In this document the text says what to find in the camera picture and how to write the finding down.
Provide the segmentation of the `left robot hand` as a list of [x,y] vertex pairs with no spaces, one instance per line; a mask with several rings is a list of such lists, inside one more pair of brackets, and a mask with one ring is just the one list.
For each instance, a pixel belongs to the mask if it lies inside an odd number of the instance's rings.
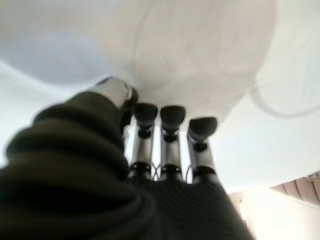
[[6,150],[0,171],[3,240],[250,240],[213,167],[193,182],[166,164],[128,163],[123,130],[131,116],[149,140],[158,109],[108,77],[41,111]]

